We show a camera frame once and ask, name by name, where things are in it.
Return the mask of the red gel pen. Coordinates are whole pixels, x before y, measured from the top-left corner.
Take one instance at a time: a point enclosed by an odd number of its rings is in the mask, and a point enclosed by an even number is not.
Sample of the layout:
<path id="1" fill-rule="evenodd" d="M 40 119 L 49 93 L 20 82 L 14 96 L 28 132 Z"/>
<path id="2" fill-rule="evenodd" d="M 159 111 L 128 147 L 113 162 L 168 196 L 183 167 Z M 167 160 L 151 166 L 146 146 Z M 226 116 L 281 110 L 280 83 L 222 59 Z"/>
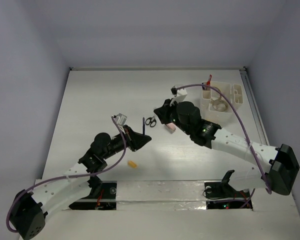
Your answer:
<path id="1" fill-rule="evenodd" d="M 211 85 L 212 77 L 213 77 L 213 76 L 210 74 L 210 75 L 209 75 L 209 78 L 208 78 L 208 81 L 207 81 L 206 84 L 205 84 L 205 85 L 206 85 L 206 87 L 205 87 L 206 90 L 208 90 L 208 89 L 209 89 L 208 86 Z"/>

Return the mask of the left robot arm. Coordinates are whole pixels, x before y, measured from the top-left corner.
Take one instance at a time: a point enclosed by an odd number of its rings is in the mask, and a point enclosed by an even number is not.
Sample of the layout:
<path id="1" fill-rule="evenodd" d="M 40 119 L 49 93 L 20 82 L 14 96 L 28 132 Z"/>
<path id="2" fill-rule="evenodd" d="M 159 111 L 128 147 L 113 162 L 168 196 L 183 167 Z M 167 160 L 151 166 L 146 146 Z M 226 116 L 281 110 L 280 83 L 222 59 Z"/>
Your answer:
<path id="1" fill-rule="evenodd" d="M 110 171 L 106 159 L 127 150 L 138 151 L 151 141 L 149 135 L 138 133 L 128 125 L 117 128 L 119 133 L 97 134 L 87 152 L 64 175 L 42 180 L 15 195 L 6 215 L 5 224 L 12 233 L 31 240 L 43 230 L 55 213 L 84 197 L 99 197 L 102 181 L 99 174 Z"/>

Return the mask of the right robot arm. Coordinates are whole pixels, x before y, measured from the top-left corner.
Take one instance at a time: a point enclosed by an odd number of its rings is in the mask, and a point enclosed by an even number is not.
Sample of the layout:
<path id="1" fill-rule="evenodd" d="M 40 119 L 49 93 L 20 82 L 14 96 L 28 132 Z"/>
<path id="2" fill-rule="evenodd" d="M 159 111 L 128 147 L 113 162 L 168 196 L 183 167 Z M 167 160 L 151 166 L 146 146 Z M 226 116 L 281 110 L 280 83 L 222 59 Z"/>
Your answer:
<path id="1" fill-rule="evenodd" d="M 255 169 L 244 174 L 229 170 L 224 175 L 220 190 L 225 196 L 232 196 L 239 190 L 257 188 L 266 188 L 283 196 L 291 193 L 300 170 L 291 146 L 282 144 L 275 147 L 248 141 L 216 123 L 202 119 L 199 108 L 189 101 L 174 103 L 166 99 L 153 112 L 163 125 L 174 124 L 196 145 L 255 165 Z"/>

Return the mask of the black handled scissors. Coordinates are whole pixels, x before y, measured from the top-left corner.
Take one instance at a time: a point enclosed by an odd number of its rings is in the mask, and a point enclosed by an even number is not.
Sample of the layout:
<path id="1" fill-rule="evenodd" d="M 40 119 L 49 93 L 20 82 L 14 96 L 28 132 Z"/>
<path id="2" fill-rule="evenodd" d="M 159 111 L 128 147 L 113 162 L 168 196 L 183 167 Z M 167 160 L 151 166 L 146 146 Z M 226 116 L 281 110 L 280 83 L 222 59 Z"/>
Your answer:
<path id="1" fill-rule="evenodd" d="M 157 120 L 156 120 L 155 115 L 153 115 L 152 117 L 148 117 L 145 120 L 145 125 L 149 126 L 150 128 L 154 128 L 156 126 L 156 124 L 157 124 Z"/>

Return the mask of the clear tape roll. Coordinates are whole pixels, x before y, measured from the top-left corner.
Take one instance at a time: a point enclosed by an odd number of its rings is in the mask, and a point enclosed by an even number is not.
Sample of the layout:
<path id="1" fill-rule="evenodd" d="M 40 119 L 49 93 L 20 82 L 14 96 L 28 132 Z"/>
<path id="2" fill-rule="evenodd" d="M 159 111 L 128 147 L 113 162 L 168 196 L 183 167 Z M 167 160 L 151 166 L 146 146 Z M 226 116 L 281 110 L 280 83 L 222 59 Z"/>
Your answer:
<path id="1" fill-rule="evenodd" d="M 225 112 L 228 109 L 228 104 L 222 99 L 217 99 L 212 102 L 212 107 L 217 112 Z"/>

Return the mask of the white perforated organizer basket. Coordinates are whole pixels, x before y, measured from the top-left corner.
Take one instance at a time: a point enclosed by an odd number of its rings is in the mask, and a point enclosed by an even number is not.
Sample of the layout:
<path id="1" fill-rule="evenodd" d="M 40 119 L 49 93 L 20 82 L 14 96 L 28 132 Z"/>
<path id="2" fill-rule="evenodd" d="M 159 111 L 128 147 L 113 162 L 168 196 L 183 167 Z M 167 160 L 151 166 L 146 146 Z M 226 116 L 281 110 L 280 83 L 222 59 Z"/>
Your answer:
<path id="1" fill-rule="evenodd" d="M 225 83 L 225 82 L 212 82 L 212 87 L 217 87 L 222 92 L 222 98 L 214 91 L 208 88 L 208 90 L 202 90 L 200 99 L 200 111 L 205 120 L 214 122 L 217 124 L 227 123 L 235 114 L 226 99 L 233 105 L 235 110 L 238 110 L 244 103 L 243 88 L 240 84 Z M 228 104 L 228 109 L 224 112 L 214 110 L 212 103 L 215 100 L 222 99 Z"/>

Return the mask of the pink mini stapler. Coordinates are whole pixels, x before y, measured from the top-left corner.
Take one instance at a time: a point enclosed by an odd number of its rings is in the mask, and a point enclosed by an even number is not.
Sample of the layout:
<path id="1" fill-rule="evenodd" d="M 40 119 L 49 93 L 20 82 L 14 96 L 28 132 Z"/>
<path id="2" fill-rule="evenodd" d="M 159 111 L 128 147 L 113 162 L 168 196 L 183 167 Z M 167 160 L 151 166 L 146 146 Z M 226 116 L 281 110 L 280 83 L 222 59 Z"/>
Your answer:
<path id="1" fill-rule="evenodd" d="M 169 133 L 173 134 L 176 131 L 176 126 L 173 123 L 167 123 L 167 124 L 165 124 L 165 129 Z"/>

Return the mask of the beige masking tape roll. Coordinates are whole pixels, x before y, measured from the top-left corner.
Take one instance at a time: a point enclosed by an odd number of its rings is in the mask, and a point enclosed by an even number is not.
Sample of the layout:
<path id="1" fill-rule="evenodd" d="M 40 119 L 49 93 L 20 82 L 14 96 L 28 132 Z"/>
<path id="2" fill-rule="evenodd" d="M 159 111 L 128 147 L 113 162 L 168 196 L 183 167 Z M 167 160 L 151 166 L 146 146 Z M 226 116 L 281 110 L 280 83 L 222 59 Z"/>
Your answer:
<path id="1" fill-rule="evenodd" d="M 211 89 L 212 91 L 215 91 L 215 92 L 218 94 L 218 98 L 219 98 L 219 99 L 222 98 L 222 96 L 223 96 L 223 95 L 222 95 L 222 92 L 221 92 L 221 90 L 220 90 L 218 87 L 211 86 L 210 89 Z"/>

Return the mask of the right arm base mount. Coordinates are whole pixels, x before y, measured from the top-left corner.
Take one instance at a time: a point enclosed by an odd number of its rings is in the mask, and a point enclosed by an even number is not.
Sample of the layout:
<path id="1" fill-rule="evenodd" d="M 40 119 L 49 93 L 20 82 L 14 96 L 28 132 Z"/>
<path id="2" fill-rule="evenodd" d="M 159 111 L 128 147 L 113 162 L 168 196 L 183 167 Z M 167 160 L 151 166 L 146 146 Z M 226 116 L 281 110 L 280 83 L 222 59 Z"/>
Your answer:
<path id="1" fill-rule="evenodd" d="M 253 209 L 250 191 L 237 191 L 229 185 L 234 170 L 229 170 L 220 181 L 204 183 L 202 195 L 208 210 Z"/>

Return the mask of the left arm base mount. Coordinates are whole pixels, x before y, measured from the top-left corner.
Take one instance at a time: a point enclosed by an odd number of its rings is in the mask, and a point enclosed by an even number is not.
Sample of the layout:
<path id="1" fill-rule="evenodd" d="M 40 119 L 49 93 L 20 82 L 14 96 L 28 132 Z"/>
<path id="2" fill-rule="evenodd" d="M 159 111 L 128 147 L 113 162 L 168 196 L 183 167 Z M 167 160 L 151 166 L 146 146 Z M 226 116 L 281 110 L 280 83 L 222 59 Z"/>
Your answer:
<path id="1" fill-rule="evenodd" d="M 71 210 L 111 211 L 117 209 L 117 182 L 102 181 L 97 176 L 87 181 L 90 188 L 88 196 L 81 198 L 68 207 Z"/>

